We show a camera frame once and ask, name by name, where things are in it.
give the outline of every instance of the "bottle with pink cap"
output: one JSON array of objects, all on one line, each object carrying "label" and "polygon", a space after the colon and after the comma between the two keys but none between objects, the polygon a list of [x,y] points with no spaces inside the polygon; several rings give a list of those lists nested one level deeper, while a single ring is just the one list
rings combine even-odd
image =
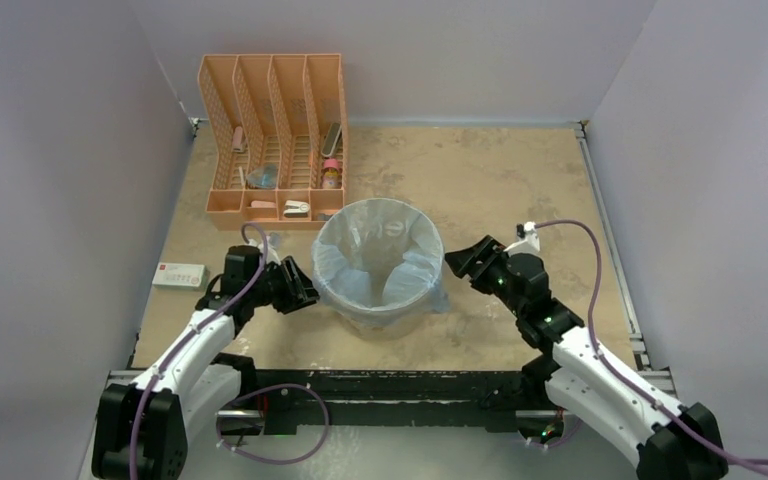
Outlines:
[{"label": "bottle with pink cap", "polygon": [[322,165],[322,188],[340,188],[340,162],[336,158],[326,159]]}]

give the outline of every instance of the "wooden table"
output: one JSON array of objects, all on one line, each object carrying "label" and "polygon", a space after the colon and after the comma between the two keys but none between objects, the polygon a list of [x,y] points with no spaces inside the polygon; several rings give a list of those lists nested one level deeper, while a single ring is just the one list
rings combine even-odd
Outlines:
[{"label": "wooden table", "polygon": [[[578,142],[571,129],[351,128],[350,200],[390,197],[408,202],[435,223],[447,250],[490,234],[510,242],[526,221],[573,218],[604,233]],[[219,273],[238,232],[219,232],[204,213],[216,163],[209,126],[198,133],[163,249],[167,262],[206,264]],[[278,253],[311,272],[316,232],[282,231]],[[542,256],[554,294],[582,318],[593,289],[595,257],[575,227],[541,230]],[[629,365],[634,358],[623,302],[606,259],[596,306],[597,332]],[[452,309],[428,314],[397,340],[368,341],[347,330],[323,305],[282,316],[257,310],[226,352],[245,354],[260,368],[519,370],[538,352],[520,338],[514,319],[494,297],[473,291],[444,267]],[[153,289],[134,356],[147,367],[181,332],[201,293]]]}]

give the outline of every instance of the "transparent trash can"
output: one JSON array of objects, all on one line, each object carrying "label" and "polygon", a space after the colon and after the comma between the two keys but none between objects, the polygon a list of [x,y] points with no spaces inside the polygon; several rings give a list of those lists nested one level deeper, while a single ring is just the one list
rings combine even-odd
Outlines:
[{"label": "transparent trash can", "polygon": [[407,203],[372,198],[334,214],[311,247],[320,300],[364,338],[395,338],[449,309],[443,241]]}]

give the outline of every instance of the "purple hose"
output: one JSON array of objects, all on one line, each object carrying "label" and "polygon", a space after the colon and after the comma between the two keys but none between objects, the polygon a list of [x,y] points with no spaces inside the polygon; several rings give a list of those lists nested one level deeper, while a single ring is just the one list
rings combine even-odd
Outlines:
[{"label": "purple hose", "polygon": [[[596,240],[596,235],[593,233],[593,230],[591,230],[590,227],[579,222],[578,220],[550,220],[548,222],[538,223],[535,227],[540,229],[543,227],[551,227],[553,225],[560,225],[560,224],[576,225],[578,227],[583,228],[584,231],[587,232],[587,235],[590,236],[590,240],[593,242],[593,247],[596,249],[596,285],[593,287],[593,295],[590,297],[590,305],[587,307],[587,332],[590,334],[590,343],[593,344],[594,351],[598,352],[599,340],[596,338],[596,326],[595,326],[595,322],[593,321],[593,309],[596,307],[596,298],[599,296],[599,286],[602,283],[602,251],[599,249],[599,242]],[[632,382],[631,380],[623,376],[622,373],[620,373],[616,368],[614,368],[613,365],[611,365],[611,363],[605,358],[604,355],[597,355],[597,356],[599,357],[599,360],[602,362],[602,365],[604,365],[605,368],[607,368],[608,371],[611,372],[611,374],[613,374],[614,377],[617,378],[617,380],[624,383],[627,387],[632,389],[635,393],[640,395],[643,399],[645,399],[651,405],[653,406],[656,405],[658,407],[658,410],[661,411],[661,413],[666,415],[667,418],[669,418],[673,423],[678,425],[679,428],[684,430],[684,432],[690,438],[694,439],[695,441],[700,443],[702,446],[704,446],[708,450],[724,458],[730,464],[739,465],[747,470],[750,470],[755,473],[768,477],[768,459],[767,458],[742,458],[742,457],[738,457],[737,455],[726,452],[725,450],[718,447],[717,445],[714,445],[713,443],[708,441],[706,438],[704,438],[703,436],[693,431],[693,429],[690,428],[690,426],[688,426],[680,418],[678,418],[671,411],[669,411],[669,409],[667,409],[662,404],[658,403],[655,400],[655,397],[649,395],[648,392],[638,387],[637,385],[634,384],[634,382]]]},{"label": "purple hose", "polygon": [[[240,301],[243,296],[248,293],[249,290],[251,290],[252,286],[254,285],[254,282],[257,281],[257,279],[260,277],[260,275],[263,273],[263,270],[266,268],[266,258],[267,253],[269,249],[269,244],[266,241],[266,232],[263,231],[260,226],[254,224],[254,223],[245,223],[243,224],[243,228],[240,230],[240,232],[243,235],[243,239],[248,243],[248,237],[246,237],[246,227],[252,227],[255,230],[257,230],[257,233],[260,234],[260,240],[263,244],[263,252],[260,256],[260,264],[257,266],[257,270],[254,272],[254,275],[252,276],[251,280],[246,284],[245,287],[243,287],[242,290],[240,290],[240,293],[234,295],[230,300],[228,300],[224,305],[219,307],[219,310],[216,310],[215,312],[211,313],[207,318],[202,320],[198,324],[198,329],[201,330],[204,327],[206,327],[209,323],[213,322],[217,318],[219,318],[223,313],[228,311],[229,308],[234,306],[238,301]],[[163,372],[166,371],[166,369],[169,367],[169,364],[172,363],[172,360],[175,359],[176,356],[181,352],[181,349],[184,348],[188,343],[190,343],[190,340],[195,337],[196,334],[193,330],[190,330],[187,332],[187,334],[181,338],[181,340],[172,346],[172,348],[169,350],[169,354],[166,355],[166,357],[163,358],[163,360],[160,362],[160,364],[157,366],[157,373],[151,376],[151,378],[148,381],[148,384],[146,385],[145,390],[143,390],[143,394],[140,396],[140,401],[137,404],[137,412],[134,414],[134,425],[131,427],[131,444],[128,448],[128,474],[131,477],[131,480],[139,480],[139,475],[137,474],[137,441],[139,440],[140,435],[140,424],[143,421],[143,412],[145,411],[146,404],[148,403],[148,397],[151,394],[151,390],[154,388],[154,386],[157,384],[158,380],[160,380],[160,377],[163,375]]]},{"label": "purple hose", "polygon": [[271,387],[261,388],[260,390],[255,390],[254,392],[247,393],[243,395],[242,397],[239,397],[234,400],[233,403],[238,402],[245,402],[246,400],[255,397],[257,395],[263,395],[264,393],[274,392],[275,390],[281,390],[284,388],[293,388],[296,390],[301,390],[303,392],[306,392],[310,396],[312,396],[316,401],[319,403],[319,407],[322,408],[322,415],[325,417],[325,423],[324,427],[322,427],[322,435],[319,437],[319,441],[316,442],[316,445],[313,446],[313,448],[310,449],[307,453],[304,455],[301,455],[296,458],[290,458],[288,460],[276,460],[272,458],[266,458],[261,457],[259,455],[255,455],[253,453],[248,453],[246,451],[240,450],[239,448],[229,444],[225,441],[224,438],[222,438],[222,430],[219,428],[219,419],[216,421],[216,436],[219,437],[220,444],[228,449],[229,451],[236,453],[238,455],[241,455],[243,457],[246,457],[251,460],[256,460],[261,463],[267,463],[269,465],[290,465],[293,463],[299,463],[307,460],[308,458],[312,457],[314,453],[318,452],[320,448],[322,448],[322,445],[325,443],[325,440],[328,438],[328,432],[331,430],[330,425],[330,417],[328,415],[328,407],[325,405],[325,400],[322,399],[316,392],[313,390],[304,387],[302,385],[296,385],[295,383],[282,383],[278,385],[272,385]]}]

